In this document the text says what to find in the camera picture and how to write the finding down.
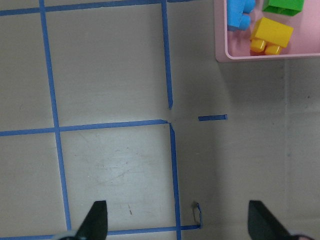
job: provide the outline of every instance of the pink plastic tray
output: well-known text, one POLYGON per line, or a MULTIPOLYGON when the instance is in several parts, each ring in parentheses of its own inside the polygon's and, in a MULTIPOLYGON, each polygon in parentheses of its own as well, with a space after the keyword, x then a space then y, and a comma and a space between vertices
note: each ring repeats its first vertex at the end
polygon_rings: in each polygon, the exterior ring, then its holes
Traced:
POLYGON ((295 16, 263 12, 264 0, 256 0, 246 31, 227 31, 227 0, 214 0, 215 57, 219 62, 320 57, 320 0, 305 0, 295 16), (280 55, 259 55, 250 51, 255 22, 266 17, 294 28, 287 48, 280 55))

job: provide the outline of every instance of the blue block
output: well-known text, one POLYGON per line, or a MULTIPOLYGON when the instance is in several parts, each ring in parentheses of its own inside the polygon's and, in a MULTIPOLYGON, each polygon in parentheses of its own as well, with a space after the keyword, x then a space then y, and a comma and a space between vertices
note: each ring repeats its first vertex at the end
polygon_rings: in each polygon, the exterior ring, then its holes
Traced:
POLYGON ((228 31, 247 30, 250 26, 251 18, 246 14, 251 13, 255 6, 256 0, 227 0, 228 31))

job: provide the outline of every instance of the toy block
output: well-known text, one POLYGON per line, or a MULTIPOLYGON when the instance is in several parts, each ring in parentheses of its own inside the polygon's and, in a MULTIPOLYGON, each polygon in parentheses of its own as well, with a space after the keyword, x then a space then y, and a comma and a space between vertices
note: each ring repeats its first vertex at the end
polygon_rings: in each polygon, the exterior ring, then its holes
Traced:
POLYGON ((302 11, 305 0, 264 0, 262 10, 274 14, 294 16, 302 11))
POLYGON ((263 17, 255 23, 250 49, 266 55, 279 55, 288 46, 294 28, 263 17))
POLYGON ((227 0, 227 30, 245 31, 251 23, 249 13, 255 8, 256 0, 227 0))

